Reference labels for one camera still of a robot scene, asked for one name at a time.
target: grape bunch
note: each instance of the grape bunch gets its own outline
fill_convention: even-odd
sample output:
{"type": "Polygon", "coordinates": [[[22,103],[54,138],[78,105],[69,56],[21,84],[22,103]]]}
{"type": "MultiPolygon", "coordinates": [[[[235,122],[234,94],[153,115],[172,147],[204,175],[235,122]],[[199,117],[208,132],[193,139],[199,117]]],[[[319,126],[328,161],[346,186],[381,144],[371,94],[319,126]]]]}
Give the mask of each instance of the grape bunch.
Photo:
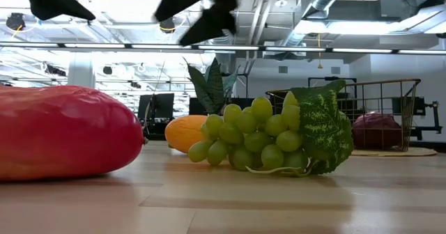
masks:
{"type": "Polygon", "coordinates": [[[256,98],[250,107],[241,109],[229,104],[223,117],[209,115],[201,126],[205,140],[195,143],[188,156],[193,162],[207,159],[211,166],[226,158],[239,171],[281,168],[302,169],[309,158],[302,149],[298,133],[300,108],[292,92],[288,92],[281,114],[272,114],[272,105],[265,97],[256,98]]]}

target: orange melon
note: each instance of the orange melon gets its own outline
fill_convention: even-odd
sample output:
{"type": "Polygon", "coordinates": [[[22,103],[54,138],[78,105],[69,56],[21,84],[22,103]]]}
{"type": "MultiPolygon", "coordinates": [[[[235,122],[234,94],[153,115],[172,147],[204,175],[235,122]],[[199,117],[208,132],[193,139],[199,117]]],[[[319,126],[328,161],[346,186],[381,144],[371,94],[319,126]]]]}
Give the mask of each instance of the orange melon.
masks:
{"type": "Polygon", "coordinates": [[[164,131],[167,143],[176,150],[187,153],[190,146],[203,140],[200,128],[206,119],[207,116],[191,115],[171,121],[164,131]]]}

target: red fruit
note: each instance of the red fruit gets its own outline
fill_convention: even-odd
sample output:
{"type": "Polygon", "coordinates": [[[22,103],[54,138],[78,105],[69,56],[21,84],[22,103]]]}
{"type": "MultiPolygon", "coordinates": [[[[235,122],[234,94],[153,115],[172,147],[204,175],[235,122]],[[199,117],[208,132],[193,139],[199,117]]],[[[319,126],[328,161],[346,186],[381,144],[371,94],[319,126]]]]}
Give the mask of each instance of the red fruit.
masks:
{"type": "Polygon", "coordinates": [[[0,180],[107,173],[132,162],[143,142],[133,112],[100,91],[0,87],[0,180]]]}
{"type": "Polygon", "coordinates": [[[352,128],[356,148],[380,150],[401,145],[401,126],[393,116],[370,112],[357,118],[352,128]]]}

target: wooden floor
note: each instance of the wooden floor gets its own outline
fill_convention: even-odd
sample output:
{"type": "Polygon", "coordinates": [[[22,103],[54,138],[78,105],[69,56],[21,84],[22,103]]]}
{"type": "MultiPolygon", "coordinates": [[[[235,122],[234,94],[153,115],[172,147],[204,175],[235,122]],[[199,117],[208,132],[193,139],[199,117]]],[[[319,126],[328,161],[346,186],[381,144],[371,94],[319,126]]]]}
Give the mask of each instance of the wooden floor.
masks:
{"type": "Polygon", "coordinates": [[[280,178],[192,164],[165,142],[112,174],[0,184],[1,234],[446,233],[446,155],[351,157],[280,178]]]}

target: wire basket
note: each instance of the wire basket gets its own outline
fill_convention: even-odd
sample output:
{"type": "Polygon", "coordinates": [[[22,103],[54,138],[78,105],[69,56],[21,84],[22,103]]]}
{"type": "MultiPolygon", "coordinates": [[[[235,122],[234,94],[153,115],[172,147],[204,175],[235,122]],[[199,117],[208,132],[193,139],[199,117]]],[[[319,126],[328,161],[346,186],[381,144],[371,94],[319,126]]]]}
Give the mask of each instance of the wire basket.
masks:
{"type": "MultiPolygon", "coordinates": [[[[356,149],[407,151],[413,123],[415,91],[420,79],[347,84],[338,107],[352,123],[356,149]]],[[[282,112],[289,90],[267,91],[274,114],[282,112]]]]}

